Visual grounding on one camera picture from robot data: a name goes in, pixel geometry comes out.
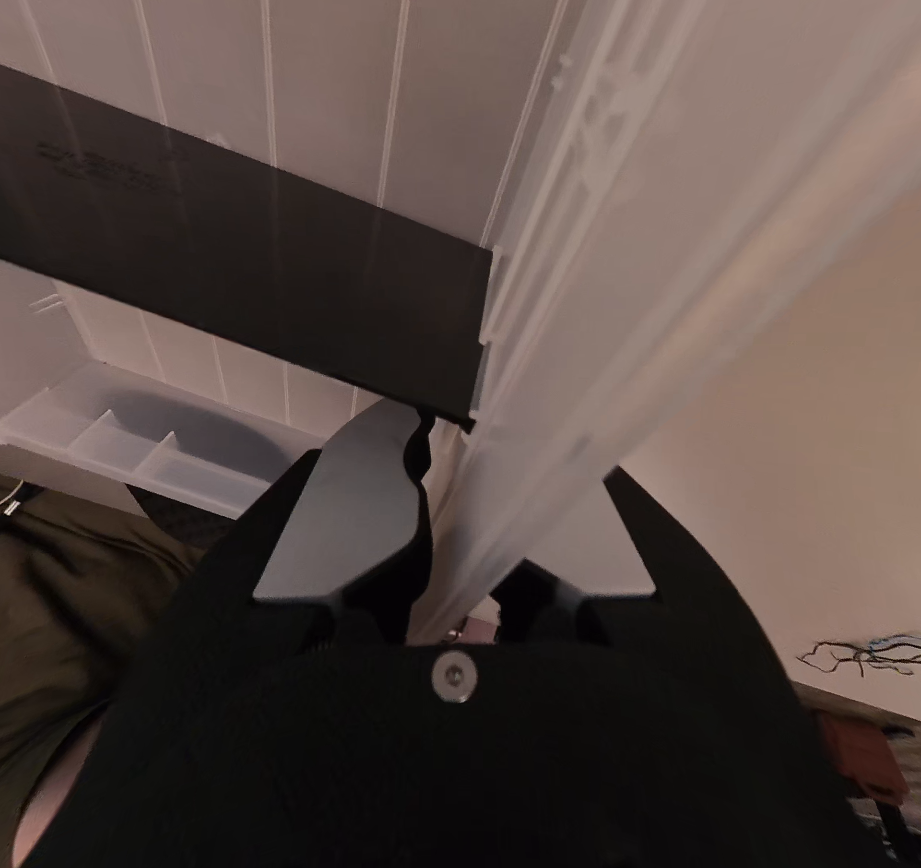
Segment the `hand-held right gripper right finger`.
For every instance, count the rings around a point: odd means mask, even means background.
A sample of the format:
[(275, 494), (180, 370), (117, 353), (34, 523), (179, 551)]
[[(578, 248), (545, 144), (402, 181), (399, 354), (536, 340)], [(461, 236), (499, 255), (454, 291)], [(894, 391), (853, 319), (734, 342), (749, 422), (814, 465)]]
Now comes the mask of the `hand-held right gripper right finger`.
[(493, 588), (499, 606), (497, 644), (579, 641), (584, 594), (524, 559)]

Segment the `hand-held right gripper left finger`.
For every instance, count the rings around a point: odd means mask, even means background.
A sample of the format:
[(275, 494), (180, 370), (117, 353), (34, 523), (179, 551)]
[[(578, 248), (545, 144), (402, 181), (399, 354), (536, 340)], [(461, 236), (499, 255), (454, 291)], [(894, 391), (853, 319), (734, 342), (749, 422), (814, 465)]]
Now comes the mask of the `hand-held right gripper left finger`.
[(432, 568), (433, 425), (376, 402), (324, 444), (252, 593), (283, 643), (405, 643)]

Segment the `clear plastic bin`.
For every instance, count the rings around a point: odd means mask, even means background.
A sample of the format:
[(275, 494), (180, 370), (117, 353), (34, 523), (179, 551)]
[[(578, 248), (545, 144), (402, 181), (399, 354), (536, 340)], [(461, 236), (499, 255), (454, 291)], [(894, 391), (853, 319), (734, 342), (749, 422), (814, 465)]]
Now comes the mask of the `clear plastic bin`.
[[(492, 255), (439, 637), (919, 185), (919, 0), (2, 0), (2, 67)], [(238, 516), (375, 395), (2, 261), (2, 443)]]

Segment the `black mesh wrist rest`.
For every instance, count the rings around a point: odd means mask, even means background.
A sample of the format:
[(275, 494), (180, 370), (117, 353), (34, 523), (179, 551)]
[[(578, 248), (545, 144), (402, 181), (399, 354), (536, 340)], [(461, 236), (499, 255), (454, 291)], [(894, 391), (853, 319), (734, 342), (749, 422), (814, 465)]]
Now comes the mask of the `black mesh wrist rest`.
[(129, 485), (128, 490), (145, 516), (162, 532), (201, 551), (217, 545), (236, 524), (235, 520), (143, 488)]

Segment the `black plastic panel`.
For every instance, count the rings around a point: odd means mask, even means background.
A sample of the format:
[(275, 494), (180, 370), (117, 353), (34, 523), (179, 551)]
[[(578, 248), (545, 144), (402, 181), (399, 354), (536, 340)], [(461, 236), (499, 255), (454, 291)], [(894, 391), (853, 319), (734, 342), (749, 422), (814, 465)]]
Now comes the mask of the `black plastic panel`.
[(471, 432), (489, 251), (2, 67), (2, 261)]

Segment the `person's olive shirt torso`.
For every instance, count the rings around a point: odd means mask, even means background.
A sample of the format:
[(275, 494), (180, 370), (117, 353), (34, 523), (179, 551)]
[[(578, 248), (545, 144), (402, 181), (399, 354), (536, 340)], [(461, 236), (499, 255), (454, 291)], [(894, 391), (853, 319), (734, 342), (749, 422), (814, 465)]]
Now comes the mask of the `person's olive shirt torso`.
[(128, 788), (225, 678), (226, 609), (264, 564), (247, 555), (253, 517), (203, 555), (131, 514), (44, 490), (2, 516), (2, 827), (6, 846), (36, 789), (86, 736), (85, 803)]

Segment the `dark red object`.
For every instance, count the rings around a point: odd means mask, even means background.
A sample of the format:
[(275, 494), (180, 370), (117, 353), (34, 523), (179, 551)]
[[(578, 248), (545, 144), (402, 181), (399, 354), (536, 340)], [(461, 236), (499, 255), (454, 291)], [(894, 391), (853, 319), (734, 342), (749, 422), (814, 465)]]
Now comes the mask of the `dark red object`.
[(887, 737), (876, 724), (817, 711), (827, 756), (845, 779), (849, 795), (900, 808), (909, 794)]

